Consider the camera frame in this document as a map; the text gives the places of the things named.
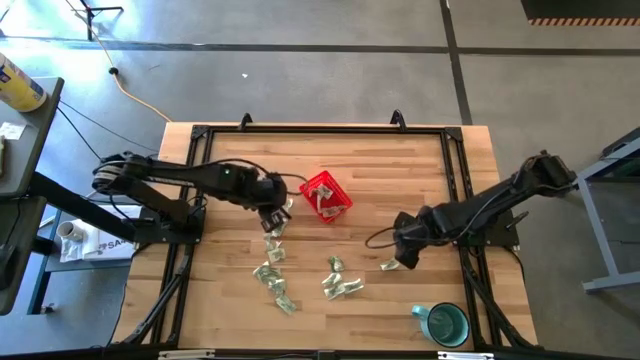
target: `yellow can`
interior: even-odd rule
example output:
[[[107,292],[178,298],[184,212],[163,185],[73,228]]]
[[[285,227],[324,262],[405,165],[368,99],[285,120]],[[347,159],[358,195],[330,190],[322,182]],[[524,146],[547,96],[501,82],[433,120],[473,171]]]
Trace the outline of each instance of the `yellow can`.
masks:
[[[20,112],[33,111],[44,104],[47,93],[0,53],[0,100]]]

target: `red basket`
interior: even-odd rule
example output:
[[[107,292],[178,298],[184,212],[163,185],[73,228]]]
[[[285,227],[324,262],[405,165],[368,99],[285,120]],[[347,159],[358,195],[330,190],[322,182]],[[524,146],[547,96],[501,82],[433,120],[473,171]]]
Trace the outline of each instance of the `red basket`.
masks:
[[[331,189],[331,191],[333,191],[333,195],[331,195],[330,198],[322,199],[322,202],[321,202],[322,207],[327,208],[327,207],[340,206],[340,205],[346,206],[335,216],[326,218],[322,216],[321,213],[318,213],[316,210],[318,195],[315,193],[312,194],[311,192],[313,191],[313,189],[320,186],[320,184],[324,184],[324,186],[328,187],[329,189]],[[307,201],[309,202],[309,205],[311,205],[311,207],[314,210],[316,210],[316,214],[318,215],[318,217],[320,217],[320,220],[322,220],[322,222],[324,222],[325,224],[332,222],[335,218],[337,218],[342,213],[347,211],[347,209],[349,209],[353,205],[353,202],[351,201],[351,199],[349,199],[347,194],[342,190],[340,185],[338,185],[338,182],[336,181],[336,179],[334,179],[333,176],[331,176],[331,174],[329,174],[329,172],[326,170],[316,175],[311,180],[309,180],[308,189],[305,189],[305,186],[306,184],[300,185],[300,191],[302,192],[302,195],[304,195],[305,199],[307,199]]]

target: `wooden board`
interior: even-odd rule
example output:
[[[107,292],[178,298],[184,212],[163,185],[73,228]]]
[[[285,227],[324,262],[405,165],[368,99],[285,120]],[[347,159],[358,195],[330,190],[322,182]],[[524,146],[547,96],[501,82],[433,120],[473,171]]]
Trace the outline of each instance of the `wooden board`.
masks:
[[[192,125],[167,125],[160,159],[184,163]],[[489,132],[483,126],[469,126],[463,127],[463,134],[473,187],[479,192],[499,180]],[[257,214],[210,199],[205,234],[191,270],[181,348],[439,348],[422,336],[411,308],[452,302],[466,311],[457,250],[429,247],[421,252],[415,270],[382,272],[379,265],[393,256],[393,248],[370,250],[363,245],[370,234],[391,226],[398,211],[415,213],[424,204],[449,201],[437,136],[216,134],[211,159],[230,157],[307,177],[328,170],[354,205],[325,225],[304,198],[294,199],[293,220],[282,237],[287,258],[277,264],[288,283],[287,295],[298,307],[287,316],[252,276],[266,260]],[[292,178],[287,182],[289,187],[299,185]],[[161,188],[169,196],[178,196],[178,188]],[[389,242],[391,235],[377,241]],[[150,246],[133,261],[114,340],[128,335],[150,309],[158,294],[166,249]],[[326,299],[320,282],[329,275],[331,255],[344,260],[344,278],[362,279],[364,289]],[[535,342],[517,262],[502,249],[487,249],[487,259],[496,301],[522,335]],[[489,339],[486,313],[479,299],[478,303],[483,334]],[[461,349],[471,346],[467,341]]]

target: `gray floor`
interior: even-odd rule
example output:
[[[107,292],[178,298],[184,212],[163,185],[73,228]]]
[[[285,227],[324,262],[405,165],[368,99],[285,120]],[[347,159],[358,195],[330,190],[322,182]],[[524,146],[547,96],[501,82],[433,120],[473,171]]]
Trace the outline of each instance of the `gray floor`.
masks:
[[[105,39],[161,43],[446,46],[437,0],[93,1]],[[464,47],[638,48],[640,28],[530,27],[518,0],[449,0]],[[83,39],[63,1],[15,0],[0,23],[9,36]],[[104,54],[53,43],[0,42],[32,76],[61,76],[62,98],[104,125],[159,147],[164,123],[119,93]],[[112,51],[133,93],[176,121],[387,122],[400,108],[410,123],[460,124],[446,54]],[[580,170],[603,146],[640,123],[638,57],[461,57],[474,124],[488,125],[501,175],[541,149]],[[101,155],[148,154],[72,115]],[[56,118],[39,170],[90,191],[96,160]],[[605,275],[579,195],[532,199],[518,227],[539,341],[554,349],[637,358],[640,288],[587,296],[581,282]],[[19,305],[0,319],[0,353],[103,345],[117,318],[126,269],[56,274],[53,316],[24,316],[39,267],[34,256]],[[27,344],[20,341],[30,334]]]

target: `green mug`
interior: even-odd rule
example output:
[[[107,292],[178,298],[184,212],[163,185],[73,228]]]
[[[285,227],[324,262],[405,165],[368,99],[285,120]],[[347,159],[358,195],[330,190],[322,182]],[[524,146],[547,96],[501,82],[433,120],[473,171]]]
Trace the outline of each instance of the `green mug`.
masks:
[[[420,319],[424,336],[441,346],[455,348],[469,338],[469,320],[454,304],[440,303],[431,309],[414,305],[411,313]]]

